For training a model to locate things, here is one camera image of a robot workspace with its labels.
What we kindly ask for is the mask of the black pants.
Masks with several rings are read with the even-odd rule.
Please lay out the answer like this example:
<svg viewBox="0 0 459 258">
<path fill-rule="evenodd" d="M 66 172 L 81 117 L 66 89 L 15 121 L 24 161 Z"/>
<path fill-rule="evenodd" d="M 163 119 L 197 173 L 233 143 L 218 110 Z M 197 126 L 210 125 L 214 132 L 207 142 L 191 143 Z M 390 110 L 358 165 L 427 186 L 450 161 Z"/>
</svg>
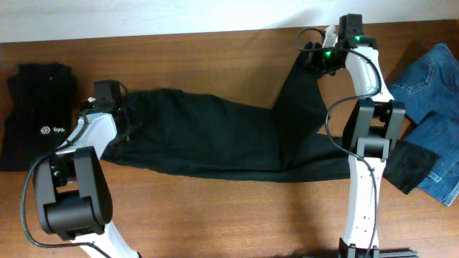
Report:
<svg viewBox="0 0 459 258">
<path fill-rule="evenodd" d="M 327 109 L 307 56 L 298 55 L 270 109 L 168 88 L 130 93 L 123 110 L 134 129 L 109 145 L 103 160 L 232 181 L 347 179 L 340 139 L 319 132 Z"/>
</svg>

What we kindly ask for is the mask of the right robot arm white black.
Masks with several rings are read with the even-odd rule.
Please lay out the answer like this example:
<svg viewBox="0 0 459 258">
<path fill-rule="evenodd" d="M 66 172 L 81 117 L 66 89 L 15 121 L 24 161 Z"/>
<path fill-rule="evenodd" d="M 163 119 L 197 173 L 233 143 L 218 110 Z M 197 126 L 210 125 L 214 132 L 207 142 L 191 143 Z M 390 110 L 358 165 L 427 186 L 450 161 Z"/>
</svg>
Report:
<svg viewBox="0 0 459 258">
<path fill-rule="evenodd" d="M 377 236 L 379 189 L 401 128 L 404 105 L 394 100 L 382 78 L 373 37 L 361 32 L 338 36 L 322 31 L 322 42 L 308 53 L 326 74 L 349 71 L 356 104 L 339 149 L 348 156 L 349 209 L 338 256 L 380 257 Z"/>
</svg>

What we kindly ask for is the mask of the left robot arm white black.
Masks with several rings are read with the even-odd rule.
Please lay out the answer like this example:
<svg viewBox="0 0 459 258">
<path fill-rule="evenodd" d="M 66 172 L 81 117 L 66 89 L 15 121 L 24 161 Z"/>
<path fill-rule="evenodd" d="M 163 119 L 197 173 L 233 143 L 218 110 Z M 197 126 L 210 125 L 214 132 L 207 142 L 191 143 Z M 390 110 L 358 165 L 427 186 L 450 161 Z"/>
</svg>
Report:
<svg viewBox="0 0 459 258">
<path fill-rule="evenodd" d="M 62 145 L 40 158 L 27 178 L 33 181 L 42 229 L 56 234 L 58 246 L 80 247 L 90 257 L 139 257 L 113 222 L 113 202 L 100 158 L 125 137 L 128 116 L 121 102 L 90 98 L 75 129 Z"/>
</svg>

